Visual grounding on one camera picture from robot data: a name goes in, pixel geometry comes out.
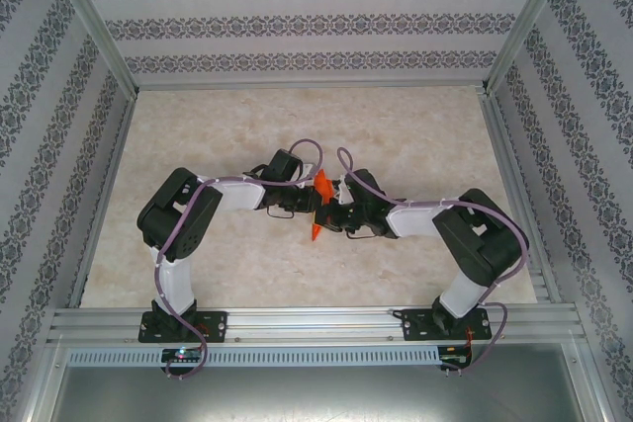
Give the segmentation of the grey metal sheet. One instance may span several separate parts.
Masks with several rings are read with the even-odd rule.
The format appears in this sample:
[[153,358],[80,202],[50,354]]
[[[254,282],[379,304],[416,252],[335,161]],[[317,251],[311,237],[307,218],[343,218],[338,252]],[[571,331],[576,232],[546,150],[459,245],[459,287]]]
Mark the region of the grey metal sheet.
[[431,368],[72,368],[51,422],[585,422],[565,381]]

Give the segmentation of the small circuit board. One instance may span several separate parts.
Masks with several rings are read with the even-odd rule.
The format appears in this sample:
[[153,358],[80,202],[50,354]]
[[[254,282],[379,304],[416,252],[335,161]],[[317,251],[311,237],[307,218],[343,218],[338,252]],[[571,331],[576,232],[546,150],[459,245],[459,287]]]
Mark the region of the small circuit board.
[[441,365],[451,371],[463,370],[472,363],[473,352],[471,345],[440,346],[438,351]]

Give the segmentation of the circuit board with green light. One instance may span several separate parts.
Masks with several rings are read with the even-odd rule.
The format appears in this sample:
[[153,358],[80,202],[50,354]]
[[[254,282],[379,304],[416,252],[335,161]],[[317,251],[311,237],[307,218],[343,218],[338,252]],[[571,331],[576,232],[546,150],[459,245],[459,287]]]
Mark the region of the circuit board with green light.
[[164,349],[161,353],[163,364],[199,364],[203,352],[194,348]]

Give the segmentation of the aluminium frame crossbar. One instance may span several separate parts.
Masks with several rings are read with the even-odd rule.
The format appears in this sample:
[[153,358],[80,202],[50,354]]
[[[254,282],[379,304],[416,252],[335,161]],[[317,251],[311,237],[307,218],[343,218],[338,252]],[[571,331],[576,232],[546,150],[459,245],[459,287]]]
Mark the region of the aluminium frame crossbar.
[[138,87],[140,92],[202,91],[202,90],[265,90],[265,89],[330,89],[330,88],[415,88],[415,87],[474,87],[485,89],[483,80],[336,80],[336,81],[246,81],[155,83]]

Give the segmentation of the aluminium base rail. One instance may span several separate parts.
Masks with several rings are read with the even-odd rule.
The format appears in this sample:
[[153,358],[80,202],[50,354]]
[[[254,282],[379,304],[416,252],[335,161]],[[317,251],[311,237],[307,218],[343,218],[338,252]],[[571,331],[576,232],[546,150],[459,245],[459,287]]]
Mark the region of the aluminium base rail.
[[[47,344],[136,346],[142,308],[67,308],[52,315]],[[386,306],[228,308],[227,346],[403,345],[402,323]],[[586,332],[572,303],[510,304],[488,310],[501,344],[568,343]]]

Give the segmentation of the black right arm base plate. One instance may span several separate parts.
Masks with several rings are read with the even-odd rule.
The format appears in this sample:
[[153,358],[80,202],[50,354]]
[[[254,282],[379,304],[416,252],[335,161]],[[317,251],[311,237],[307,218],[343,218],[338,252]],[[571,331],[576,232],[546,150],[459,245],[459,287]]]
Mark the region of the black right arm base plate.
[[406,341],[488,341],[493,337],[489,316],[485,309],[476,307],[462,318],[455,318],[440,308],[411,308],[395,310],[393,316],[402,323]]

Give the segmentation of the aluminium side rail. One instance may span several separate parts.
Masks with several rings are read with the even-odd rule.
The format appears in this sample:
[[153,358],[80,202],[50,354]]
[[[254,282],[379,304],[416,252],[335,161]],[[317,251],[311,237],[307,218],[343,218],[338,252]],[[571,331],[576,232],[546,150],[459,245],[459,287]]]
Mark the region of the aluminium side rail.
[[532,212],[520,167],[513,153],[496,99],[491,97],[484,88],[478,88],[477,95],[512,216],[523,229],[529,241],[529,262],[526,267],[529,270],[537,300],[547,303],[562,303],[564,299],[556,285],[548,253]]
[[63,308],[78,308],[84,294],[85,285],[94,259],[99,236],[105,221],[109,201],[116,181],[117,171],[120,166],[125,143],[134,116],[137,96],[133,96],[126,103],[124,113],[118,124],[113,139],[110,155],[107,161],[105,174],[100,185],[100,192],[95,201],[88,231],[82,244],[79,260]]

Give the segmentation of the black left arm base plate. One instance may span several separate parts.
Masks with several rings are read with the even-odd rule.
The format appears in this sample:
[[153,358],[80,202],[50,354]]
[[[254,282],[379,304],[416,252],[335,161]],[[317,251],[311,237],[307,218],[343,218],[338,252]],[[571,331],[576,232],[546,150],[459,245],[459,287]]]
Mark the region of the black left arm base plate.
[[[196,311],[183,318],[202,335],[207,343],[223,343],[226,338],[227,313]],[[148,311],[142,315],[137,339],[140,343],[200,343],[201,338],[172,315]]]

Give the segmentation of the aluminium frame post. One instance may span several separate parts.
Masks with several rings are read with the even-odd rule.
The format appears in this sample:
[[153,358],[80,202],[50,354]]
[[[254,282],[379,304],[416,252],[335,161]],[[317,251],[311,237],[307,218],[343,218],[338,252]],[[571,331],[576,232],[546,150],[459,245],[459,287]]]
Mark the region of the aluminium frame post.
[[93,0],[70,0],[70,3],[126,97],[135,100],[138,86]]
[[546,3],[547,0],[526,0],[484,81],[484,91],[487,95],[498,89]]

